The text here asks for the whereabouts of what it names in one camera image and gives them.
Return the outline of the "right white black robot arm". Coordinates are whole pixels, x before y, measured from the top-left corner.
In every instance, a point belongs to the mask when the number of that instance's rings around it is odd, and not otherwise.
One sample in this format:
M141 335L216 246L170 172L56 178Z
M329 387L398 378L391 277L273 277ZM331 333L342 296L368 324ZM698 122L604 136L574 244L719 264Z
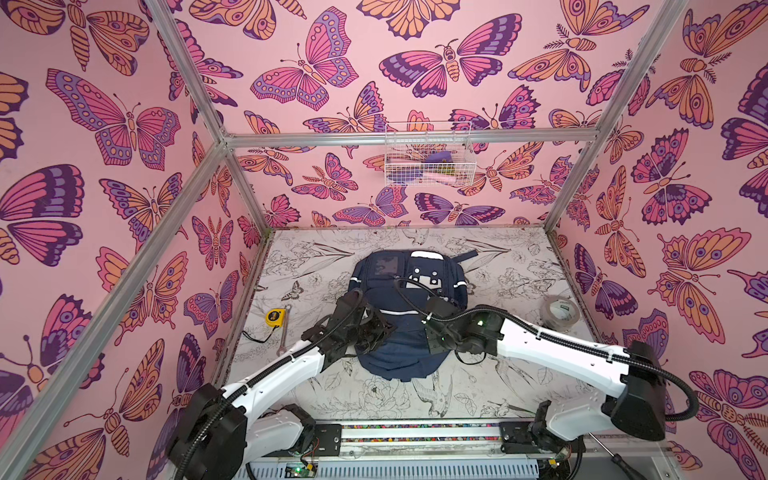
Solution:
M591 386L580 397L539 405L529 431L542 448L607 430L659 442L667 424L699 412L691 386L664 370L643 342L628 348L595 343L489 305L461 311L440 297L429 299L421 316L427 330L448 349L532 362Z

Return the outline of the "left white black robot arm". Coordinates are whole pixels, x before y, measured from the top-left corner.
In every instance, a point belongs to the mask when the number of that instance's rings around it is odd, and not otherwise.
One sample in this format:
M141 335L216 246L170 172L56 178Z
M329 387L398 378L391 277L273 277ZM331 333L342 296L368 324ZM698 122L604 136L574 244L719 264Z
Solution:
M222 388L200 387L166 446L175 478L231 479L243 465L274 452L304 455L316 422L303 408L278 407L277 401L343 359L350 348L373 351L394 330L354 289L267 366Z

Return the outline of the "navy blue student backpack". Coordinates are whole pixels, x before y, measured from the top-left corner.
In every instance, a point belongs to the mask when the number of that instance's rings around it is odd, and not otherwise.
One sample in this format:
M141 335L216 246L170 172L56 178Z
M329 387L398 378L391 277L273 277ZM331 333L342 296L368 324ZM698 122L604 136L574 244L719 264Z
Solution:
M382 250L358 261L348 289L361 290L394 327L379 346L356 349L360 365L372 375L401 382L435 373L448 352L430 350L421 314L435 296L456 310L467 307L468 283L461 263L477 255L475 250L456 257L430 250Z

